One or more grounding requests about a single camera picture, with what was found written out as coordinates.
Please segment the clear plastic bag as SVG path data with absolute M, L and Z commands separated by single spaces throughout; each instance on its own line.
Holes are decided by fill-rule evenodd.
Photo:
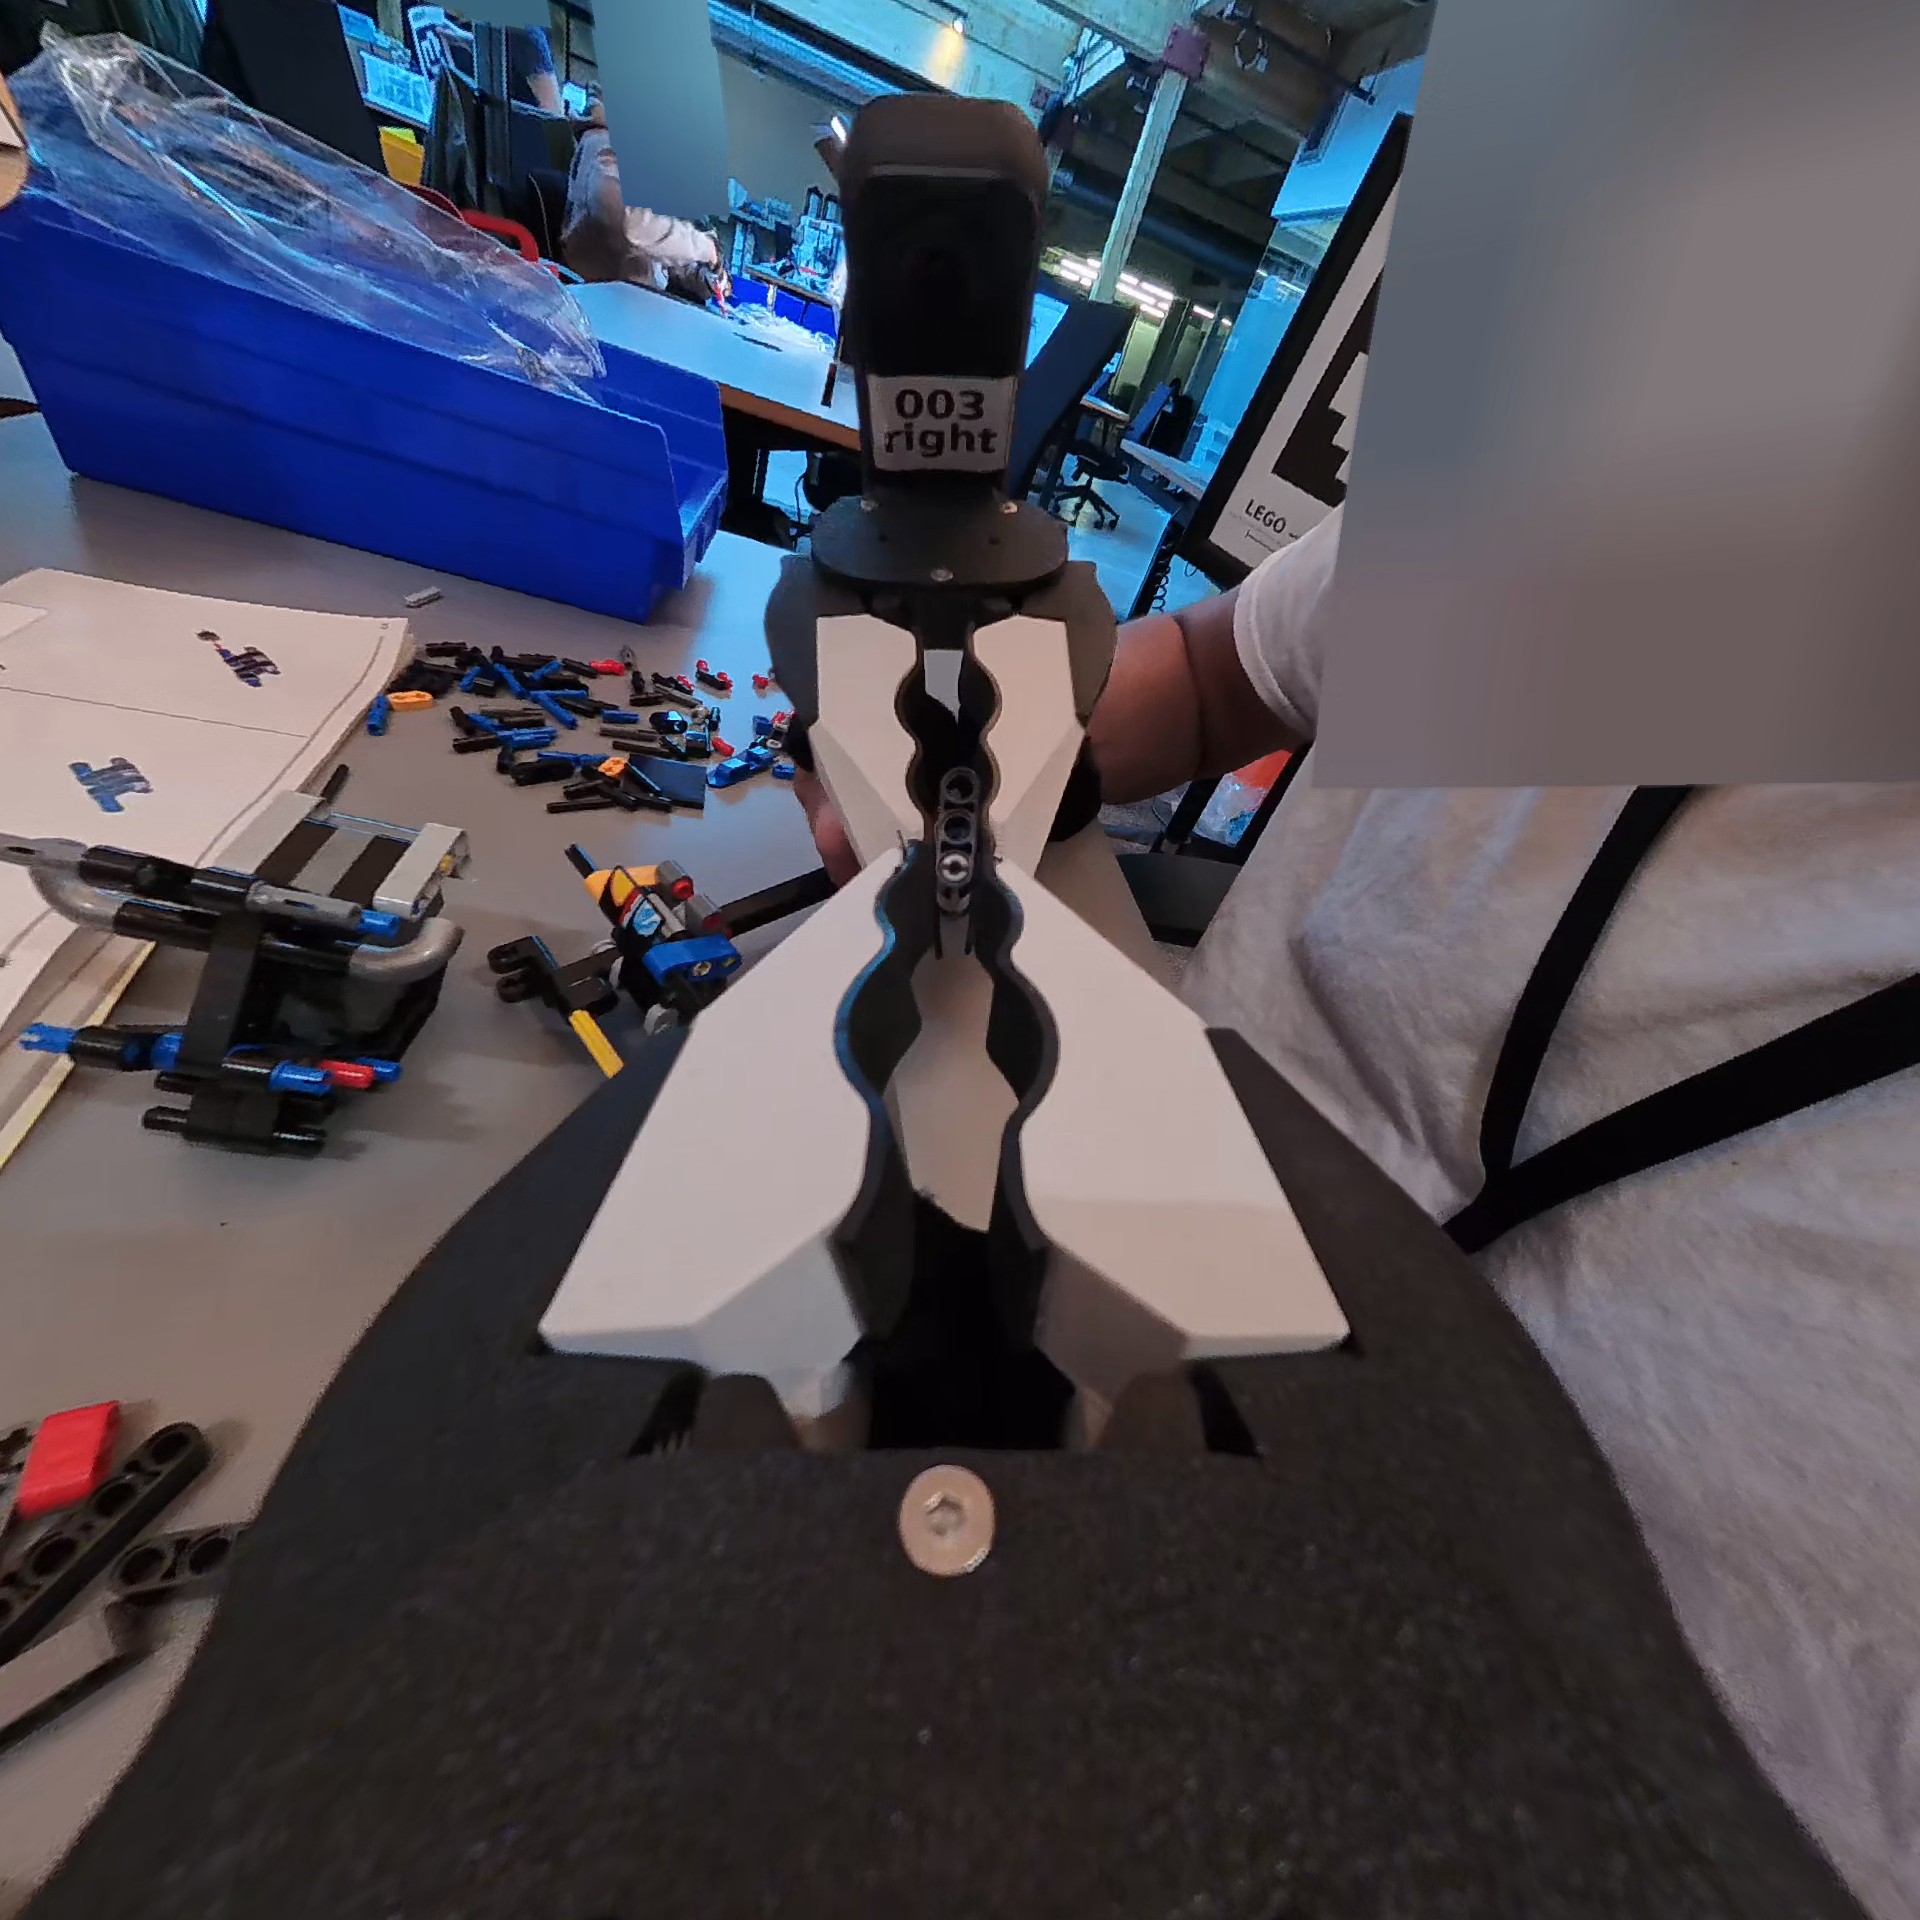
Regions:
M 16 209 L 603 402 L 603 349 L 548 267 L 186 64 L 46 27 L 8 86 L 33 158 Z

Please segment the framed black white marker sign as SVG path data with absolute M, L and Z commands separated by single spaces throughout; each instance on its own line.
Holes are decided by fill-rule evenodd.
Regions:
M 1410 123 L 1403 112 L 1384 129 L 1331 250 L 1181 530 L 1177 556 L 1216 588 L 1245 582 L 1347 499 Z

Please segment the pile of loose lego pieces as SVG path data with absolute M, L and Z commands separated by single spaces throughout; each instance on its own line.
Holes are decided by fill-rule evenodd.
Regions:
M 364 730 L 427 733 L 439 718 L 450 755 L 541 791 L 550 815 L 676 815 L 719 791 L 794 779 L 793 712 L 779 696 L 771 671 L 738 679 L 705 656 L 659 669 L 633 647 L 565 656 L 429 643 L 371 699 Z

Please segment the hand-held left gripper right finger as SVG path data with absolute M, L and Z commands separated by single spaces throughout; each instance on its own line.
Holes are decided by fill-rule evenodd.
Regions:
M 1013 1090 L 990 1289 L 1095 1444 L 1130 1388 L 1350 1335 L 1207 1024 L 1016 861 L 976 899 Z

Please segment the dark grey flat lego panel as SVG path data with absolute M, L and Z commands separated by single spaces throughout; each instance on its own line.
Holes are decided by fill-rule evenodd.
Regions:
M 157 1639 L 151 1607 L 108 1601 L 3 1665 L 3 1754 L 139 1665 Z

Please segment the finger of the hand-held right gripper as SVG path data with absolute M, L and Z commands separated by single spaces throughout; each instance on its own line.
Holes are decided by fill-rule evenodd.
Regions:
M 1085 738 L 1068 627 L 1032 614 L 976 627 L 966 689 L 983 709 L 963 762 L 993 884 L 1035 877 Z
M 816 772 L 868 870 L 931 841 L 947 713 L 921 709 L 920 638 L 875 614 L 823 614 L 816 669 Z

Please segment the blue plastic storage bin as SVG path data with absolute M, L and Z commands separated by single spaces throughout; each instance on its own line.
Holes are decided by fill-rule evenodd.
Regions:
M 727 512 L 705 378 L 610 345 L 580 399 L 43 197 L 3 212 L 3 335 L 75 474 L 580 610 L 650 620 Z

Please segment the person's right forearm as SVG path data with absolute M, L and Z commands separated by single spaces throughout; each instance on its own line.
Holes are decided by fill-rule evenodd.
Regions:
M 1089 751 L 1102 804 L 1146 804 L 1189 779 L 1225 778 L 1310 745 L 1307 725 L 1251 676 L 1238 614 L 1251 588 L 1117 627 Z

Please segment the person's right hand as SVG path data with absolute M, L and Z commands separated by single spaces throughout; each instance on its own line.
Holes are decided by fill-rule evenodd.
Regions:
M 852 843 L 845 815 L 833 804 L 827 779 L 816 769 L 797 766 L 793 791 L 804 810 L 816 849 L 833 886 L 848 886 L 861 872 L 861 853 Z

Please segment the short black lego beam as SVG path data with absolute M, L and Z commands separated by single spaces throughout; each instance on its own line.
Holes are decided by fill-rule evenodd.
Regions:
M 974 913 L 984 859 L 983 778 L 971 762 L 960 762 L 940 779 L 931 828 L 934 899 L 945 922 L 967 922 Z

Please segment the white lego instruction booklet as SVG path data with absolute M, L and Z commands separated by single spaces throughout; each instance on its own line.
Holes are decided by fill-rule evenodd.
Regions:
M 214 863 L 282 791 L 341 807 L 338 758 L 411 653 L 403 620 L 23 572 L 3 584 L 3 834 Z M 3 1040 L 101 946 L 3 863 Z

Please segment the large black grey lego chassis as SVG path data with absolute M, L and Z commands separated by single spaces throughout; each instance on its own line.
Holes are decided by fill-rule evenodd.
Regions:
M 403 828 L 301 789 L 198 867 L 6 834 L 3 861 L 108 946 L 3 1043 L 3 1155 L 93 1069 L 152 1082 L 151 1135 L 318 1157 L 338 1102 L 399 1082 L 439 1007 L 465 941 L 443 890 L 466 859 L 466 828 Z

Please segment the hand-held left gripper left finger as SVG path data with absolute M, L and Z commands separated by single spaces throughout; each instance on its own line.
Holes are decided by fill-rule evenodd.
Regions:
M 686 1030 L 544 1309 L 550 1349 L 761 1380 L 800 1427 L 838 1417 L 912 1286 L 886 1090 L 928 946 L 924 859 L 878 859 Z

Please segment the red lego piece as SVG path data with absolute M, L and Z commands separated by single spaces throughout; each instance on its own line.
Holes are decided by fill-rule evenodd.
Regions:
M 42 1418 L 20 1467 L 16 1511 L 23 1519 L 42 1519 L 93 1496 L 112 1470 L 119 1424 L 116 1398 Z

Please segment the grey background table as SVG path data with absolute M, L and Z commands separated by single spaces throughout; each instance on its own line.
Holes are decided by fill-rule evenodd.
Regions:
M 606 351 L 681 366 L 717 386 L 727 412 L 804 446 L 859 453 L 852 372 L 833 349 L 763 307 L 715 315 L 630 283 L 570 287 Z

